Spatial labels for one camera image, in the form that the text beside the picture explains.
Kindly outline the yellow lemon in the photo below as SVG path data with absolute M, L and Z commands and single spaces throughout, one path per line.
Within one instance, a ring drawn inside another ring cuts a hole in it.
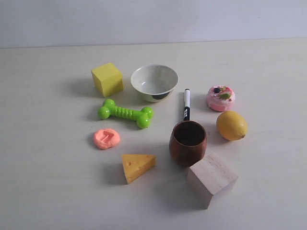
M 229 141 L 244 138 L 248 130 L 248 125 L 244 117 L 235 111 L 221 113 L 217 117 L 216 127 L 220 135 Z

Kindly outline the light wooden block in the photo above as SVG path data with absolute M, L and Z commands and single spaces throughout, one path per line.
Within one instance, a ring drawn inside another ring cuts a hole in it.
M 188 168 L 187 183 L 208 209 L 221 197 L 231 192 L 238 175 L 217 155 L 209 154 Z

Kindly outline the green bone dog toy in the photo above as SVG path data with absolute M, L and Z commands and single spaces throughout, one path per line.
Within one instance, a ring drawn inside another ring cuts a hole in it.
M 118 107 L 114 100 L 106 99 L 103 102 L 103 106 L 98 109 L 97 114 L 100 119 L 108 119 L 110 116 L 116 116 L 132 120 L 136 122 L 139 128 L 145 129 L 149 127 L 154 111 L 150 107 L 144 107 L 140 111 Z

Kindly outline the yellow foam cube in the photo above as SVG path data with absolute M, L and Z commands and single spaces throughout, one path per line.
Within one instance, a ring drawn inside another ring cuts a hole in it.
M 104 98 L 124 89 L 122 73 L 112 63 L 91 70 L 94 85 Z

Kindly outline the orange clay lump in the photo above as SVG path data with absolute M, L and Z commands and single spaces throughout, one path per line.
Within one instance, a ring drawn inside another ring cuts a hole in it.
M 93 142 L 98 148 L 106 150 L 116 146 L 120 142 L 120 136 L 111 128 L 100 129 L 94 133 Z

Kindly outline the pink toy cake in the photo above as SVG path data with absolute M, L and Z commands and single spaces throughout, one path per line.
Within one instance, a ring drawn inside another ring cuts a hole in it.
M 236 100 L 235 92 L 228 86 L 212 86 L 206 96 L 206 103 L 209 108 L 217 112 L 231 110 Z

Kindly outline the black and white marker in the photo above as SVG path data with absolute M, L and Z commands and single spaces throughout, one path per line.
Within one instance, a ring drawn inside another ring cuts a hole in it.
M 184 90 L 184 113 L 183 120 L 190 120 L 190 89 Z

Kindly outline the white speckled ceramic bowl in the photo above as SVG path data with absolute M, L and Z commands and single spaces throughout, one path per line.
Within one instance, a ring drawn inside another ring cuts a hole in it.
M 158 64 L 142 66 L 130 77 L 130 83 L 140 98 L 152 103 L 167 98 L 178 82 L 179 76 L 172 68 Z

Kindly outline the yellow cheese wedge toy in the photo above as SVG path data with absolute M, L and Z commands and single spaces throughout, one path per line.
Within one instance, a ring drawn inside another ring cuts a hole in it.
M 127 184 L 132 183 L 156 164 L 154 155 L 122 154 L 121 157 Z

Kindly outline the brown wooden cup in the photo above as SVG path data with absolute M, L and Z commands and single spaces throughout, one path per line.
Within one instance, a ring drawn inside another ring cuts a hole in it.
M 192 120 L 176 124 L 169 141 L 171 158 L 182 167 L 189 167 L 203 159 L 207 148 L 204 127 Z

